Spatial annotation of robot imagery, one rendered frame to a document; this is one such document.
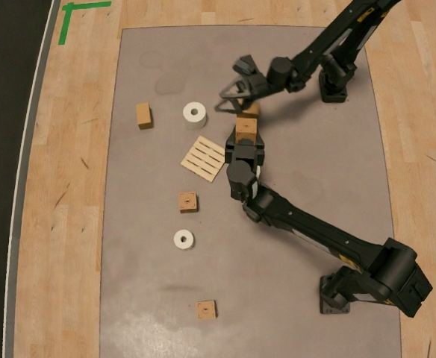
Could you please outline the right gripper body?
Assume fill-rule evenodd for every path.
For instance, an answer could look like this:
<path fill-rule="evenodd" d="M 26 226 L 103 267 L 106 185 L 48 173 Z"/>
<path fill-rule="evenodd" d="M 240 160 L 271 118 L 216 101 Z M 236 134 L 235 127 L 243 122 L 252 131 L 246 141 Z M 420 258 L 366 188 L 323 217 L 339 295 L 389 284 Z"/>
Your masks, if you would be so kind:
<path fill-rule="evenodd" d="M 251 93 L 252 93 L 252 98 L 246 99 L 246 100 L 244 99 L 243 104 L 240 103 L 239 99 L 237 100 L 242 111 L 243 111 L 243 115 L 244 115 L 245 112 L 248 112 L 253 108 L 256 101 L 260 101 L 262 99 L 269 98 L 269 96 L 272 95 L 272 91 L 271 91 L 271 89 L 268 89 L 268 86 L 270 85 L 269 82 L 268 82 L 268 84 L 264 84 L 262 86 L 255 87 L 250 76 L 247 77 L 247 76 L 243 75 L 243 77 L 244 77 L 245 81 L 247 82 L 247 84 L 251 90 Z M 259 94 L 258 94 L 258 92 L 259 92 Z"/>

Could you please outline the small wooden pallet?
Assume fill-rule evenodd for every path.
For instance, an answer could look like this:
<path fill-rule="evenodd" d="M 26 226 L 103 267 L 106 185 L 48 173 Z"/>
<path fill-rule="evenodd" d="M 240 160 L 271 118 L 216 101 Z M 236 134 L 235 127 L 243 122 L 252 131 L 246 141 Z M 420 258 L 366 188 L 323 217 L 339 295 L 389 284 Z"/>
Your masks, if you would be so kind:
<path fill-rule="evenodd" d="M 196 149 L 203 151 L 204 153 L 206 153 L 206 155 Z M 219 162 L 210 158 L 210 156 L 218 160 Z M 188 161 L 196 164 L 198 167 L 194 166 L 192 163 L 189 163 Z M 181 162 L 181 166 L 183 166 L 186 169 L 189 169 L 193 173 L 197 174 L 198 176 L 212 183 L 217 173 L 222 168 L 224 162 L 225 162 L 225 149 L 216 145 L 210 140 L 205 139 L 203 136 L 199 136 L 197 141 L 194 143 L 193 147 L 189 150 L 189 153 L 187 153 L 186 157 Z M 212 175 L 203 171 L 202 168 L 207 172 L 210 172 Z"/>

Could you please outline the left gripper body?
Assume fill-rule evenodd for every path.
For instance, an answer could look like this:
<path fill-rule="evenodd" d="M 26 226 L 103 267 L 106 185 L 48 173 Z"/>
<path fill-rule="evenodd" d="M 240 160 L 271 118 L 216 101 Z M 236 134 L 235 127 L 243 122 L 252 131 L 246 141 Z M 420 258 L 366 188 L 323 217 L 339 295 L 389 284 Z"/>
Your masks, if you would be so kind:
<path fill-rule="evenodd" d="M 234 143 L 226 143 L 225 144 L 225 163 L 231 163 L 231 153 L 236 152 L 237 144 Z M 258 166 L 262 166 L 264 164 L 264 156 L 265 151 L 262 149 L 256 149 L 255 154 L 258 154 Z"/>

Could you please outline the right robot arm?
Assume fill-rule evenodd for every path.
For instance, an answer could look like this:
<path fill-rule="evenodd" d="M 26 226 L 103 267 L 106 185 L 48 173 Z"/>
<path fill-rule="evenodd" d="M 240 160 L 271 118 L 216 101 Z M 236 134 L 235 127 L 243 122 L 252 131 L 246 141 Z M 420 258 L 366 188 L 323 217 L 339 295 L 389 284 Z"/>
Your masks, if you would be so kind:
<path fill-rule="evenodd" d="M 352 0 L 327 29 L 292 61 L 289 57 L 274 59 L 267 78 L 251 55 L 238 60 L 233 70 L 239 75 L 251 76 L 255 87 L 269 82 L 271 97 L 286 89 L 290 94 L 305 90 L 312 75 L 321 66 L 324 99 L 346 99 L 346 85 L 357 69 L 354 62 L 359 51 L 399 1 Z"/>

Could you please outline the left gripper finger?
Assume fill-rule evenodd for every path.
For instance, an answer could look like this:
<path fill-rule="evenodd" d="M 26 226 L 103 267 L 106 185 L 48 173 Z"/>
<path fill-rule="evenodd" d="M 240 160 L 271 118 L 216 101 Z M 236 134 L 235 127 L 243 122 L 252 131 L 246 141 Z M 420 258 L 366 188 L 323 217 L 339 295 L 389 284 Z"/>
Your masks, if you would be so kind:
<path fill-rule="evenodd" d="M 265 147 L 265 144 L 264 144 L 264 141 L 261 139 L 261 136 L 260 136 L 259 131 L 258 131 L 258 126 L 257 126 L 255 150 L 256 149 L 264 150 L 264 147 Z"/>
<path fill-rule="evenodd" d="M 234 138 L 235 134 L 236 134 L 236 125 L 234 126 L 234 130 L 232 131 L 230 137 L 227 139 L 226 143 L 234 143 L 234 141 L 235 141 L 235 138 Z"/>

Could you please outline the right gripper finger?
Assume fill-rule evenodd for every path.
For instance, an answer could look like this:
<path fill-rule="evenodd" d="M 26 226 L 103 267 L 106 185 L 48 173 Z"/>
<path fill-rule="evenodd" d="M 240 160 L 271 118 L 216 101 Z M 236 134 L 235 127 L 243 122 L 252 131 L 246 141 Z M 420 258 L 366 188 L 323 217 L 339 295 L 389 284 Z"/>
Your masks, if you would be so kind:
<path fill-rule="evenodd" d="M 240 86 L 241 90 L 243 91 L 243 94 L 236 94 L 236 95 L 227 95 L 234 87 L 237 85 Z M 231 86 L 229 86 L 222 94 L 222 99 L 251 99 L 252 93 L 251 90 L 245 81 L 244 77 L 241 75 Z"/>
<path fill-rule="evenodd" d="M 221 110 L 222 107 L 227 105 L 227 103 L 231 102 L 234 105 L 235 110 Z M 242 116 L 243 111 L 237 101 L 237 99 L 226 99 L 223 103 L 221 103 L 216 109 L 217 113 L 231 114 L 236 116 Z"/>

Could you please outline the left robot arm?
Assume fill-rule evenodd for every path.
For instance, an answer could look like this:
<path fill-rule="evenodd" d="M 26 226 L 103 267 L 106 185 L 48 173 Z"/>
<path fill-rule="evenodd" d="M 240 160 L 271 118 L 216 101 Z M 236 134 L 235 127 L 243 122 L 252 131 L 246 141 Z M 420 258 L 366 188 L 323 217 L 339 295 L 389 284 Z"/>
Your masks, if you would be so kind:
<path fill-rule="evenodd" d="M 253 141 L 238 140 L 226 174 L 231 197 L 245 201 L 246 216 L 255 223 L 287 230 L 357 269 L 342 266 L 336 274 L 323 276 L 323 314 L 348 314 L 350 302 L 364 301 L 397 305 L 407 317 L 415 316 L 433 287 L 415 261 L 413 248 L 390 237 L 383 245 L 364 241 L 300 210 L 259 182 L 257 167 Z"/>

